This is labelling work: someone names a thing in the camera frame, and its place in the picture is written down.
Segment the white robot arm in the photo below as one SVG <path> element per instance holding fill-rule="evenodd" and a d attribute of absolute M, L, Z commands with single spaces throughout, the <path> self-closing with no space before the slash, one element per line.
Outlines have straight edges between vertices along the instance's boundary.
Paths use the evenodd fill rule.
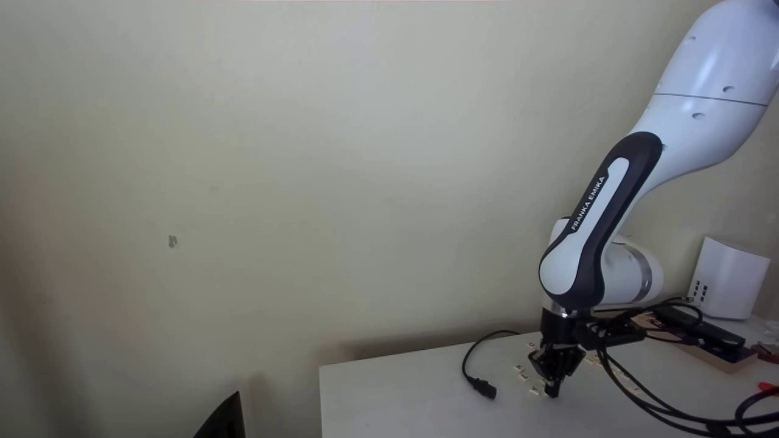
<path fill-rule="evenodd" d="M 565 311 L 631 307 L 663 290 L 660 266 L 615 233 L 657 186 L 733 156 L 779 86 L 779 4 L 726 0 L 679 43 L 657 90 L 600 165 L 541 261 L 541 283 Z"/>

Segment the robot end effector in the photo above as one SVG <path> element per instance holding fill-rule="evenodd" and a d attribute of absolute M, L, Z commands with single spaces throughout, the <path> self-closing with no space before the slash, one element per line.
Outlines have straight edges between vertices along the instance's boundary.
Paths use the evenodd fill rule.
<path fill-rule="evenodd" d="M 687 31 L 656 96 L 593 172 L 541 261 L 545 310 L 531 363 L 558 396 L 581 360 L 578 321 L 591 310 L 656 301 L 660 264 L 618 239 L 636 203 L 657 186 L 715 165 L 754 131 L 779 86 L 779 4 L 723 0 Z"/>

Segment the wall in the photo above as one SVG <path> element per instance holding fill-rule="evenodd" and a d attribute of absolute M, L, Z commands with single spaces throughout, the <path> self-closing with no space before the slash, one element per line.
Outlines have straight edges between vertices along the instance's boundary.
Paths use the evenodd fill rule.
<path fill-rule="evenodd" d="M 193 435 L 243 388 L 312 438 L 316 364 L 533 327 L 707 4 L 3 2 L 0 435 Z M 670 290 L 702 233 L 779 255 L 775 138 L 636 212 Z"/>

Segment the table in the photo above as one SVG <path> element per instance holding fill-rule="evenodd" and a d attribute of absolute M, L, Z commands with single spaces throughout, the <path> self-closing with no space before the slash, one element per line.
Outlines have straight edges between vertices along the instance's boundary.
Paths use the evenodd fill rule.
<path fill-rule="evenodd" d="M 490 380 L 500 395 L 482 400 L 461 378 L 467 344 L 320 371 L 322 438 L 674 438 L 679 433 L 632 406 L 590 352 L 562 383 L 559 400 L 533 395 L 516 364 L 539 344 L 539 334 L 497 338 L 473 355 L 471 372 Z M 754 363 L 738 374 L 715 371 L 676 345 L 643 340 L 614 347 L 640 383 L 674 406 L 733 418 L 758 383 L 779 383 L 779 367 Z"/>

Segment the white device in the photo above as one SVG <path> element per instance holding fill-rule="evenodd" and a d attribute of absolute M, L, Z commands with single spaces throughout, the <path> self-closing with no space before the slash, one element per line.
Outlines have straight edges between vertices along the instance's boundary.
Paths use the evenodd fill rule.
<path fill-rule="evenodd" d="M 770 257 L 703 239 L 687 301 L 710 318 L 751 318 Z"/>
<path fill-rule="evenodd" d="M 779 86 L 779 4 L 726 0 L 687 31 L 656 96 L 585 191 L 541 261 L 541 284 L 565 311 L 637 307 L 663 293 L 652 255 L 614 240 L 657 186 L 731 159 Z"/>

